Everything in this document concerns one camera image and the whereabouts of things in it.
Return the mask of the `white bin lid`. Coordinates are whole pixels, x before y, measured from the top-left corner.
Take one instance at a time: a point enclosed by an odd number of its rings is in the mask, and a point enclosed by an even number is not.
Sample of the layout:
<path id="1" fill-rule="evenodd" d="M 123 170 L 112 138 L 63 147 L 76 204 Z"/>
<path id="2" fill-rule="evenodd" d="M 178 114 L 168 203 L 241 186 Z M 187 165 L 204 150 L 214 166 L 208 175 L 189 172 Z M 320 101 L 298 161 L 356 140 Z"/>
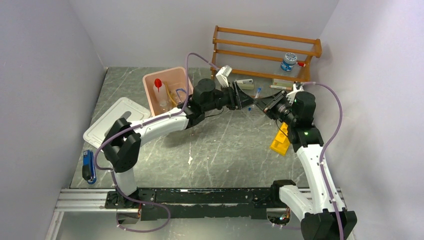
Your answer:
<path id="1" fill-rule="evenodd" d="M 116 120 L 124 118 L 128 122 L 133 122 L 151 116 L 151 111 L 147 108 L 127 97 L 121 97 L 84 132 L 83 139 L 98 148 Z"/>

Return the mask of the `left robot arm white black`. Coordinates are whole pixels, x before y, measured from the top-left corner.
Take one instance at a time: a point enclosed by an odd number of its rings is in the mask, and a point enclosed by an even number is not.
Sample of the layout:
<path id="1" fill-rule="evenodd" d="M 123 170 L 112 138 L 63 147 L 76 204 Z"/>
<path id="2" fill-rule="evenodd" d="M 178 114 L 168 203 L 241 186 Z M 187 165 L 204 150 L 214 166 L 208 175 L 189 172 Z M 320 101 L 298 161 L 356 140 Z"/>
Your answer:
<path id="1" fill-rule="evenodd" d="M 244 93 L 236 82 L 217 89 L 213 80 L 204 78 L 183 103 L 165 113 L 134 122 L 124 118 L 116 120 L 99 149 L 112 165 L 110 171 L 119 192 L 118 201 L 126 208 L 138 203 L 134 166 L 143 145 L 198 125 L 206 118 L 206 112 L 223 108 L 241 110 L 254 103 L 255 99 Z"/>

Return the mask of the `blue safety glasses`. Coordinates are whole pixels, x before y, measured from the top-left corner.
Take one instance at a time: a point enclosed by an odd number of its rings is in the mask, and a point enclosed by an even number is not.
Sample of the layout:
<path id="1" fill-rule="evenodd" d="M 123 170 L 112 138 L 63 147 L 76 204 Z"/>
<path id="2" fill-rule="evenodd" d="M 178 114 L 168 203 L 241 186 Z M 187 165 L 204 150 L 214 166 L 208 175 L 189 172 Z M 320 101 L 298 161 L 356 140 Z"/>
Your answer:
<path id="1" fill-rule="evenodd" d="M 178 104 L 183 103 L 186 100 L 186 98 L 187 98 L 187 92 L 183 88 L 177 88 L 175 90 L 175 94 L 176 94 L 176 102 Z"/>

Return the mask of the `blue capped test tubes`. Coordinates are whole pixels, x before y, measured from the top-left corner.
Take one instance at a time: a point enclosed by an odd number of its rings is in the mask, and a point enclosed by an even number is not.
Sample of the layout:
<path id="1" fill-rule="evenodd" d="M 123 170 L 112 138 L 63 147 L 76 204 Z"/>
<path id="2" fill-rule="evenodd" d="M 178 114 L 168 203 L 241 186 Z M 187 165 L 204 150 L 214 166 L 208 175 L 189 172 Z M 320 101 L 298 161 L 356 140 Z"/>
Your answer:
<path id="1" fill-rule="evenodd" d="M 252 105 L 250 105 L 248 107 L 248 112 L 251 112 L 256 107 L 256 99 L 259 98 L 259 96 L 261 94 L 261 91 L 262 91 L 262 88 L 261 87 L 258 87 L 257 90 L 256 90 L 255 95 L 252 97 L 254 99 L 254 102 L 253 102 Z"/>

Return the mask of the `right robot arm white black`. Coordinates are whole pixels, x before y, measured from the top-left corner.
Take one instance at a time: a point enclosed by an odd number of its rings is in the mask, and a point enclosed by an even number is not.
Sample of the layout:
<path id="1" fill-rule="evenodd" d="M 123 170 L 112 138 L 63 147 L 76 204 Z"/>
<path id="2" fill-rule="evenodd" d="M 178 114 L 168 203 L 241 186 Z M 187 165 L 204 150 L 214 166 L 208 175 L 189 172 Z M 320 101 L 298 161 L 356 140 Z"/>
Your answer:
<path id="1" fill-rule="evenodd" d="M 287 138 L 305 171 L 311 200 L 288 180 L 275 182 L 270 193 L 275 207 L 284 204 L 300 221 L 305 240 L 346 240 L 358 219 L 348 210 L 333 183 L 326 158 L 325 144 L 320 131 L 313 124 L 315 96 L 299 91 L 280 92 L 255 100 L 255 105 L 272 120 L 287 126 Z"/>

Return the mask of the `amber rubber tubing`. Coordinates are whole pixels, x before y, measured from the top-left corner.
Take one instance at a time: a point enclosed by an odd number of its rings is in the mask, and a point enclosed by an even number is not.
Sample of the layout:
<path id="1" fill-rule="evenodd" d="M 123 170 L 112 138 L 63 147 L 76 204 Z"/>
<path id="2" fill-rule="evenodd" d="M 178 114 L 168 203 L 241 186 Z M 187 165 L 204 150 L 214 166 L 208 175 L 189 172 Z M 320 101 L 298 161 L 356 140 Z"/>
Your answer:
<path id="1" fill-rule="evenodd" d="M 164 83 L 164 85 L 165 85 L 166 93 L 167 93 L 167 96 L 168 96 L 168 99 L 169 99 L 169 104 L 170 104 L 170 106 L 171 106 L 172 108 L 174 108 L 174 107 L 176 107 L 178 104 L 175 102 L 175 100 L 174 100 L 174 98 L 173 98 L 173 95 L 172 95 L 172 93 L 171 93 L 171 91 L 170 91 L 170 89 L 169 89 L 169 87 L 168 87 L 168 84 L 165 82 L 165 83 Z"/>

